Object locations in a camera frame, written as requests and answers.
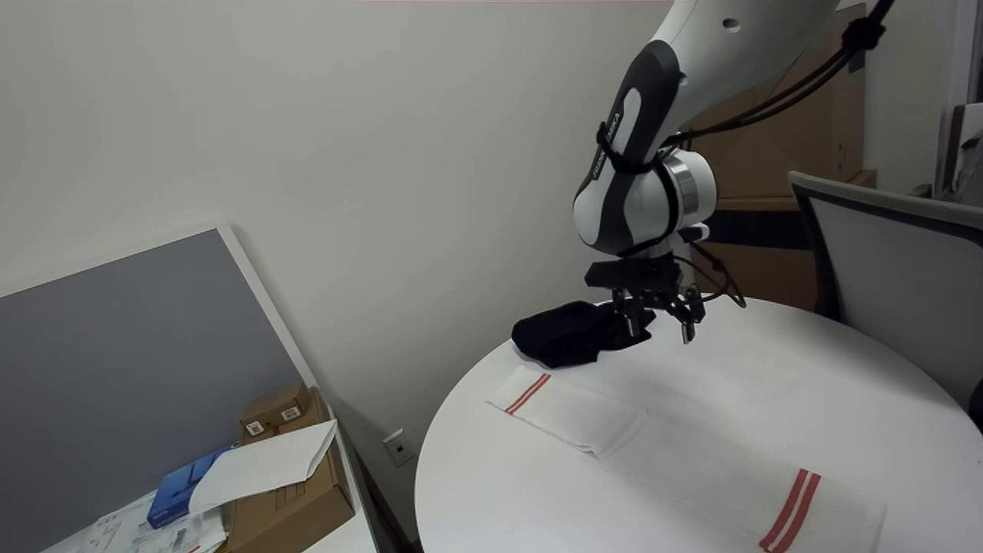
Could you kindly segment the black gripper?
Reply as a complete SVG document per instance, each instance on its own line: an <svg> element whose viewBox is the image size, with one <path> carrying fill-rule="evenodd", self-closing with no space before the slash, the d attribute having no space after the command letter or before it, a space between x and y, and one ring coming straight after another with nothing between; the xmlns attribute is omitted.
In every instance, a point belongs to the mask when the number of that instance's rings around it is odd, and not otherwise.
<svg viewBox="0 0 983 553"><path fill-rule="evenodd" d="M649 333L652 310L646 304L675 304L681 342L692 342L695 328L707 315L705 296L681 280L681 265L672 255L595 261L588 269L588 286L612 292L616 310L624 315L631 339L641 339Z"/></svg>

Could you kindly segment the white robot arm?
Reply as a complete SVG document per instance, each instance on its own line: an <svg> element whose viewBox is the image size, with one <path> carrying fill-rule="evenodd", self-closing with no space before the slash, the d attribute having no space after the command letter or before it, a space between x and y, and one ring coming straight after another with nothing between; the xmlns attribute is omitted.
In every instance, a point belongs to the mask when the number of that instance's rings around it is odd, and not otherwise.
<svg viewBox="0 0 983 553"><path fill-rule="evenodd" d="M835 4L672 0L628 64L571 199L579 237L601 252L588 283L612 292L604 310L628 342L646 342L659 310L679 321L684 342L705 321L705 296L684 283L681 261L689 247L705 252L709 237L715 175L692 141L778 118L878 47L893 0L855 17L839 50L800 82L699 127L705 110L788 70L833 17Z"/></svg>

